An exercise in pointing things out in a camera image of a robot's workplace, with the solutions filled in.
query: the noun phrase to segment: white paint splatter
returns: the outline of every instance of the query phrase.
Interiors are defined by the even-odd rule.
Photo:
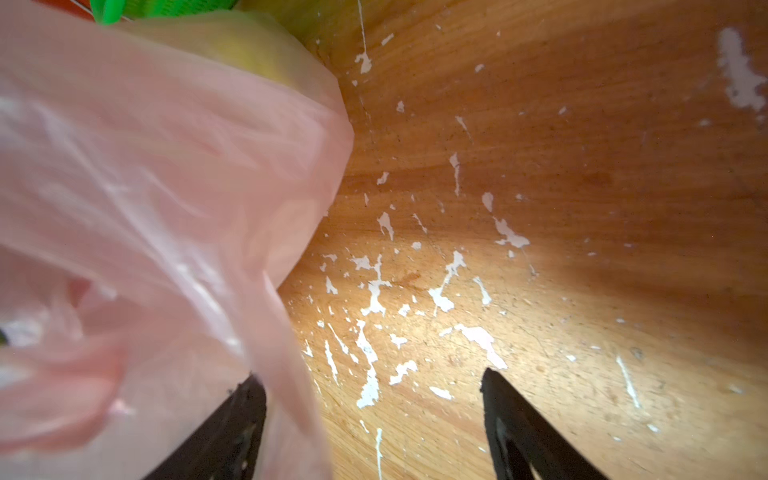
[[[402,377],[404,375],[408,375],[409,370],[412,372],[415,372],[417,370],[416,362],[414,362],[413,360],[409,360],[408,362],[397,365],[397,367],[395,367],[395,371],[397,372],[397,375],[389,377],[389,384],[395,385],[397,383],[402,382]]]
[[[448,312],[449,310],[453,309],[454,305],[451,300],[444,297],[442,295],[443,289],[451,283],[451,278],[456,275],[458,276],[458,268],[460,266],[467,267],[467,264],[464,263],[464,256],[461,255],[456,250],[453,251],[453,262],[449,263],[445,266],[445,270],[448,272],[445,275],[445,279],[442,281],[442,285],[438,288],[431,288],[429,289],[429,295],[432,297],[432,300],[435,302],[435,311],[437,308],[442,310],[443,312]]]
[[[718,38],[720,57],[717,65],[730,84],[725,88],[730,104],[736,108],[752,107],[759,111],[765,107],[766,99],[757,93],[757,88],[768,82],[750,68],[750,59],[744,54],[741,36],[733,28],[724,28]]]
[[[328,326],[331,329],[331,332],[333,332],[333,336],[336,337],[336,341],[339,342],[339,346],[341,347],[341,351],[344,352],[345,355],[349,355],[349,347],[344,344],[344,342],[341,341],[338,335],[336,335],[336,331],[333,329],[333,325],[328,323]]]
[[[331,366],[333,381],[336,382],[337,385],[339,385],[339,379],[337,379],[337,376],[339,375],[339,370],[336,369],[336,364],[333,362],[333,354],[331,353],[330,345],[328,345],[328,340],[326,340],[326,359],[328,359],[328,365]]]
[[[411,215],[411,217],[415,218],[415,219],[416,219],[416,221],[417,221],[417,222],[419,222],[419,226],[422,228],[422,231],[423,231],[424,233],[427,233],[427,227],[425,227],[425,226],[423,225],[423,223],[422,223],[421,219],[419,218],[419,215],[413,214],[413,215]]]
[[[530,245],[531,242],[528,241],[527,238],[517,235],[515,232],[512,231],[511,228],[509,228],[509,225],[507,225],[507,220],[496,220],[494,217],[493,221],[496,222],[496,230],[501,234],[504,235],[507,238],[502,238],[500,240],[496,240],[496,243],[499,245],[505,245],[509,243],[513,247],[522,248],[526,245]]]
[[[632,385],[632,380],[629,378],[629,371],[627,370],[627,367],[624,366],[624,361],[621,360],[619,355],[616,355],[616,363],[618,363],[619,368],[621,368],[621,374],[624,375],[624,381],[627,383],[627,393],[630,397],[632,397],[634,408],[642,408],[640,406],[640,400],[637,398],[637,392],[635,392],[634,386]]]
[[[361,268],[364,268],[366,270],[372,269],[371,262],[370,260],[368,260],[367,255],[365,255],[363,258],[352,257],[351,259],[349,259],[349,261],[355,264],[355,270],[360,270]]]
[[[486,210],[493,212],[493,194],[491,192],[485,192],[482,195],[482,204],[485,205]]]
[[[481,326],[473,326],[468,328],[463,326],[461,323],[454,328],[463,333],[464,336],[467,337],[467,340],[470,342],[475,342],[480,345],[480,347],[486,351],[488,361],[492,363],[494,367],[500,370],[507,368],[507,364],[493,348],[493,337],[490,333],[486,332],[484,328]]]
[[[480,280],[479,276],[476,276],[472,279],[473,282],[477,283],[480,286],[480,293],[482,294],[482,304],[488,305],[492,300],[491,296],[488,295],[488,291],[485,289],[485,285],[482,284],[482,280]]]
[[[459,117],[459,116],[457,115],[457,116],[456,116],[456,121],[458,122],[458,124],[459,124],[459,125],[461,125],[461,126],[462,126],[462,128],[464,129],[464,131],[465,131],[465,132],[467,132],[467,137],[469,137],[469,141],[471,141],[472,143],[475,143],[475,141],[474,141],[474,140],[472,140],[472,134],[470,134],[470,133],[469,133],[469,129],[467,128],[467,124],[466,124],[466,123],[464,123],[464,118],[463,118],[463,117]]]
[[[331,279],[328,276],[326,276],[326,293],[332,293],[333,295],[339,294],[339,289],[333,286]]]
[[[362,22],[362,4],[360,0],[357,0],[357,11],[360,13],[360,30],[362,31],[362,53],[355,57],[355,63],[362,60],[360,65],[360,73],[366,74],[371,71],[371,59],[368,58],[368,45],[366,44],[366,26]]]
[[[394,333],[390,333],[389,334],[389,338],[392,340],[392,343],[397,345],[397,349],[398,350],[400,350],[400,347],[402,346],[403,343],[407,343],[408,342],[408,339],[406,339],[404,337],[401,337],[401,336],[397,336]]]
[[[449,162],[451,162],[451,166],[453,167],[453,178],[456,180],[456,189],[453,190],[453,192],[458,197],[458,154],[454,153],[451,155]]]
[[[373,351],[373,347],[366,339],[365,333],[362,332],[366,323],[362,320],[358,320],[357,326],[360,328],[360,333],[357,336],[355,344],[366,355],[368,364],[371,366],[366,374],[366,384],[362,386],[360,399],[357,401],[357,408],[363,409],[367,406],[373,406],[374,403],[379,401],[379,380],[376,378],[376,369],[373,368],[373,363],[378,360],[379,357],[376,356],[376,352]]]
[[[373,268],[373,271],[376,272],[376,280],[370,280],[368,282],[368,291],[371,293],[371,303],[368,306],[368,308],[360,309],[360,312],[362,312],[364,316],[368,316],[368,314],[371,312],[381,313],[382,316],[384,316],[384,313],[386,312],[386,308],[384,308],[384,306],[381,303],[379,303],[379,295],[381,294],[382,286],[392,286],[392,284],[390,282],[382,281],[382,254],[381,253],[379,254],[379,258],[376,260],[376,265],[371,267],[369,264],[367,270],[371,270],[371,268]]]
[[[363,328],[365,328],[366,323],[362,320],[357,320],[357,326],[360,328],[360,332],[357,334],[357,340],[355,341],[355,345],[358,346],[362,350],[362,352],[366,355],[366,360],[368,360],[369,365],[373,365],[373,363],[379,359],[379,357],[376,355],[376,352],[373,351],[373,347],[371,346],[370,342],[366,338],[366,334],[362,331]]]
[[[389,239],[395,241],[395,231],[392,229],[392,224],[389,222],[389,214],[386,212],[379,217],[379,230],[381,230],[381,233],[384,233],[384,229],[389,232]]]
[[[379,480],[382,480],[382,430],[376,429],[376,464],[379,466]]]
[[[453,395],[451,395],[451,393],[448,390],[439,389],[436,386],[431,386],[429,387],[429,389],[432,390],[432,393],[434,393],[441,399],[446,399],[446,400],[453,399]]]

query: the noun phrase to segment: black object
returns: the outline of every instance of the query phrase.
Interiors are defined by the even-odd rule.
[[[485,434],[498,480],[607,480],[504,377],[485,369]]]
[[[251,480],[266,418],[266,393],[253,376],[144,480]]]

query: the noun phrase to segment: plastic bag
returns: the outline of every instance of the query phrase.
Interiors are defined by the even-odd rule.
[[[265,18],[126,28],[0,16],[0,472],[142,478],[252,370],[256,478],[330,478],[275,289],[352,150],[336,79]]]

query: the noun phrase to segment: floor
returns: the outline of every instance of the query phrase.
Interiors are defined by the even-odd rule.
[[[612,478],[768,476],[765,4],[244,6],[356,132],[280,289],[337,478],[494,478],[488,366]]]

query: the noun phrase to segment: green item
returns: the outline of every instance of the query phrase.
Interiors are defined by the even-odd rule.
[[[128,18],[181,17],[213,10],[229,10],[237,0],[91,0],[94,19],[110,25]]]

